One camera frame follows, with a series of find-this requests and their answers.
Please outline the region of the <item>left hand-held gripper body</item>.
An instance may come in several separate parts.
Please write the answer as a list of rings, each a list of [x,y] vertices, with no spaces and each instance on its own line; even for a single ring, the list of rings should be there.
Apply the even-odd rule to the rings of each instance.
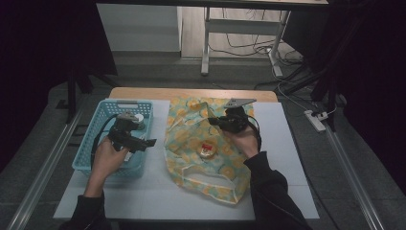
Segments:
[[[115,151],[120,151],[122,148],[127,148],[124,141],[128,137],[135,137],[131,134],[133,130],[137,129],[135,123],[135,115],[130,111],[119,114],[115,120],[114,125],[110,128],[108,138],[113,142]]]

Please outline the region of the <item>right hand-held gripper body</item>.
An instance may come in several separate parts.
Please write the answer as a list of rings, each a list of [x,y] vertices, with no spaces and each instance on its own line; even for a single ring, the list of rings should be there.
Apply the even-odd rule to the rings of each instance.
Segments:
[[[239,133],[250,124],[244,106],[254,103],[256,99],[231,99],[225,105],[225,116],[218,118],[218,126],[222,130]]]

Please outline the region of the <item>round gold tin red label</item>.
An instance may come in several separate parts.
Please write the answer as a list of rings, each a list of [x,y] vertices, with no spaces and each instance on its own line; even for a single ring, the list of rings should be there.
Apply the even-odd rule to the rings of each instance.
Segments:
[[[210,159],[217,152],[217,144],[214,142],[204,141],[199,145],[198,154],[204,159]]]

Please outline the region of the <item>light blue plastic basket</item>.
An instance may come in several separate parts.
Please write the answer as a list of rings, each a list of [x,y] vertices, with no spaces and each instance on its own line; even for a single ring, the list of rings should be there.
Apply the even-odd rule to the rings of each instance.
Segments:
[[[90,175],[96,148],[105,136],[108,137],[109,130],[114,125],[117,116],[126,111],[130,111],[134,115],[143,114],[145,117],[146,127],[143,130],[133,130],[131,134],[135,137],[144,134],[146,139],[150,139],[149,134],[153,120],[153,103],[151,101],[103,100],[99,102],[81,141],[72,163],[74,170],[87,176]],[[113,175],[116,177],[141,177],[144,173],[146,155],[146,151],[136,151],[130,160],[124,161]]]

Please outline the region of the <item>orange print cloth bag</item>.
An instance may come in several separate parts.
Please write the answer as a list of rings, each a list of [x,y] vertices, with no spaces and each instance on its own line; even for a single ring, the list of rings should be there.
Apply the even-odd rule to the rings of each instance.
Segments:
[[[169,175],[180,186],[220,202],[236,204],[250,184],[245,155],[209,123],[208,118],[225,114],[228,101],[219,98],[174,98],[169,104],[165,137],[165,158]],[[217,144],[213,158],[199,156],[199,145]]]

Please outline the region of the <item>person's right hand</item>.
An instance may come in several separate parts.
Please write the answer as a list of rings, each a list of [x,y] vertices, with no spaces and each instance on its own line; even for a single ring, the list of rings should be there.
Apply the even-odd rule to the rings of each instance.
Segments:
[[[239,133],[224,131],[224,135],[228,137],[247,158],[252,158],[259,153],[256,133],[249,126]]]

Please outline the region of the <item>person's left hand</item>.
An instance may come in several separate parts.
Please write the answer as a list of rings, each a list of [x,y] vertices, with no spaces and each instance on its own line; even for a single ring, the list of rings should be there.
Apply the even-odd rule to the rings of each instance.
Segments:
[[[128,148],[116,151],[112,141],[108,137],[103,138],[97,147],[92,172],[83,195],[101,197],[105,180],[122,165],[127,153]]]

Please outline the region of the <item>white table mat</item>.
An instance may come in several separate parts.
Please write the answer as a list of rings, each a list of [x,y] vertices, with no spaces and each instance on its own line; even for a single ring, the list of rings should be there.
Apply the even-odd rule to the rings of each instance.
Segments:
[[[225,204],[170,179],[164,157],[165,126],[169,102],[153,102],[150,136],[156,145],[147,151],[145,172],[140,178],[112,176],[104,185],[105,214],[117,220],[252,220],[249,193],[236,205]],[[288,192],[307,219],[319,217],[307,184],[295,143],[280,103],[254,103],[262,148],[271,168],[287,179]]]

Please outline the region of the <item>black metal stand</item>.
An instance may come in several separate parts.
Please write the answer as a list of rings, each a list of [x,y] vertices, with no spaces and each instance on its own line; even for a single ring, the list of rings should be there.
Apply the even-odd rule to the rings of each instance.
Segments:
[[[375,0],[328,0],[323,10],[292,11],[283,40],[304,56],[312,75],[281,91],[288,96],[310,84],[313,102],[327,99],[327,124],[334,126],[339,67]]]
[[[68,117],[66,120],[67,124],[71,124],[77,114],[76,86],[79,87],[82,93],[91,94],[94,86],[89,79],[90,76],[96,77],[97,79],[103,81],[111,87],[120,86],[118,83],[111,80],[102,72],[97,71],[95,68],[92,68],[86,64],[83,64],[79,57],[75,55],[69,55],[66,59],[66,70],[68,86]]]

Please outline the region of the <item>white power strip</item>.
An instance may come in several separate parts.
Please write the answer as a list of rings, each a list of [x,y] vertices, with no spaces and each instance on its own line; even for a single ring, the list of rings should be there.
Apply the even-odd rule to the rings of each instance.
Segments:
[[[328,115],[326,112],[314,112],[312,110],[306,110],[304,115],[308,121],[313,125],[317,132],[322,132],[326,130],[323,120],[325,120]]]

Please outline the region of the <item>grey cabinet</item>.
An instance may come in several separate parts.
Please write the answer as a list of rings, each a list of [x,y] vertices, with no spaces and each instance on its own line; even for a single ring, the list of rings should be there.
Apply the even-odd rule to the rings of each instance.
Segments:
[[[181,7],[98,4],[97,8],[113,51],[181,51]]]

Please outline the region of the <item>aluminium rail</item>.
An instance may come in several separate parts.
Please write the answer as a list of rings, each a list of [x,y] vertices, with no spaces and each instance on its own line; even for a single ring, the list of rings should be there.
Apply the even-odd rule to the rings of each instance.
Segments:
[[[47,183],[49,182],[56,165],[64,152],[69,139],[71,138],[74,129],[76,128],[83,110],[79,109],[77,114],[73,116],[71,122],[64,126],[64,129],[58,135],[56,143],[51,148],[50,153],[45,159],[43,165],[36,174],[33,183],[27,193],[25,193],[19,207],[14,213],[11,222],[6,230],[24,230],[30,217],[33,214],[34,208],[41,198]]]
[[[327,126],[326,135],[370,229],[385,230],[383,221],[352,165],[338,133]]]

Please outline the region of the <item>white frame desk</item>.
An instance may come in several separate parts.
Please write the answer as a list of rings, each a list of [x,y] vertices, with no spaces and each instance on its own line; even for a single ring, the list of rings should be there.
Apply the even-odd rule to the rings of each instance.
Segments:
[[[96,0],[102,4],[126,4],[147,6],[176,6],[203,7],[204,15],[204,45],[201,62],[201,75],[209,74],[209,37],[210,33],[236,35],[273,35],[275,43],[268,49],[268,56],[272,68],[277,75],[281,75],[281,68],[276,59],[276,53],[284,32],[289,14],[292,11],[325,10],[328,0]],[[211,18],[211,9],[253,9],[281,11],[279,22],[255,21],[238,19]]]

